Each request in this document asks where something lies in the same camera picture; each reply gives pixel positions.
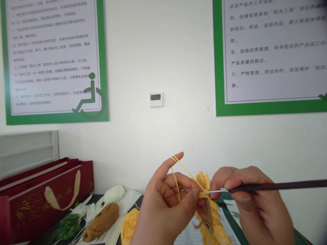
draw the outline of thermostat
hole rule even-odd
[[[159,107],[164,105],[164,98],[162,93],[149,93],[150,107]]]

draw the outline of poster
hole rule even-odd
[[[7,125],[108,121],[103,0],[1,1]]]
[[[327,111],[327,4],[213,0],[216,115]]]

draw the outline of gift bag handle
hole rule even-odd
[[[70,204],[68,204],[68,206],[63,208],[63,209],[60,208],[59,203],[58,203],[58,201],[57,201],[57,199],[55,197],[55,194],[53,193],[52,189],[50,187],[48,187],[48,186],[45,188],[45,192],[44,192],[45,199],[48,201],[48,203],[54,209],[58,209],[58,210],[61,210],[61,211],[69,209],[71,207],[71,205],[73,205],[73,203],[75,202],[75,199],[76,199],[76,197],[77,197],[77,195],[79,193],[80,182],[81,182],[81,172],[78,170],[77,174],[75,176],[74,196],[73,196]]]

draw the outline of yellow yarn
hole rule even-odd
[[[202,234],[202,243],[203,245],[232,245],[232,240],[227,236],[224,227],[220,222],[220,215],[218,211],[218,205],[215,201],[212,201],[210,195],[207,193],[210,191],[211,184],[208,175],[204,175],[202,172],[199,172],[197,179],[195,179],[192,174],[184,167],[184,165],[178,160],[176,156],[171,157],[176,163],[179,162],[182,167],[189,173],[192,179],[202,188],[203,192],[200,192],[199,198],[203,198],[205,201],[205,206],[203,207],[206,220],[202,220],[198,212],[195,213],[195,217],[200,221],[198,226],[194,225],[196,229],[200,229]],[[178,189],[177,179],[175,177],[174,171],[173,176],[176,181],[177,186],[177,197],[179,202],[181,202],[180,191]]]
[[[132,236],[135,230],[136,222],[139,217],[140,211],[138,209],[131,210],[122,223],[120,236],[122,239],[122,245],[129,245],[132,240]]]

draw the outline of brown yarn skein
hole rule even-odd
[[[115,202],[109,203],[96,215],[94,220],[84,229],[83,241],[91,242],[108,231],[116,222],[119,213],[119,205]]]

